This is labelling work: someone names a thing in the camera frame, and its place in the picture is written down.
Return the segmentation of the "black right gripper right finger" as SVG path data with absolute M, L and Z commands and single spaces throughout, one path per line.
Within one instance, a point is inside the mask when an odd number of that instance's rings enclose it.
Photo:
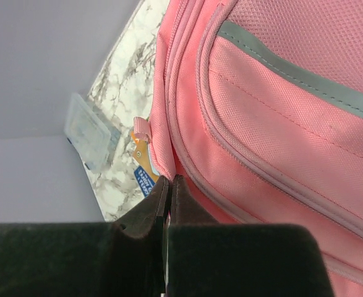
M 333 296 L 318 244 L 298 225 L 218 223 L 176 176 L 169 296 Z

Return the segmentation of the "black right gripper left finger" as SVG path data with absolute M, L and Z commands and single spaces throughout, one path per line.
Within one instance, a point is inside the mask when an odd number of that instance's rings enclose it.
M 0 296 L 160 296 L 168 194 L 112 223 L 0 223 Z

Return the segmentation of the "blue thick book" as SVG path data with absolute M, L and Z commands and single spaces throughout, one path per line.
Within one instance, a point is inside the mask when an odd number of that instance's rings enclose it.
M 141 166 L 138 166 L 134 170 L 134 176 L 144 197 L 147 197 L 151 193 L 159 178 L 159 176 L 153 173 L 147 173 Z

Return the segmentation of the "orange children's book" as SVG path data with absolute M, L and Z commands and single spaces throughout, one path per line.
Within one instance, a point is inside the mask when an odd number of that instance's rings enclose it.
M 133 131 L 130 132 L 130 136 L 135 143 L 135 150 L 133 152 L 133 157 L 137 163 L 145 170 L 150 169 L 150 159 L 148 156 L 148 145 L 144 140 L 136 138 Z

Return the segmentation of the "pink student backpack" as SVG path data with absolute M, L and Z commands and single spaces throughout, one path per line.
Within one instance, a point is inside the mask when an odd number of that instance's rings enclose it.
M 363 1 L 171 1 L 134 134 L 222 222 L 306 227 L 363 296 Z

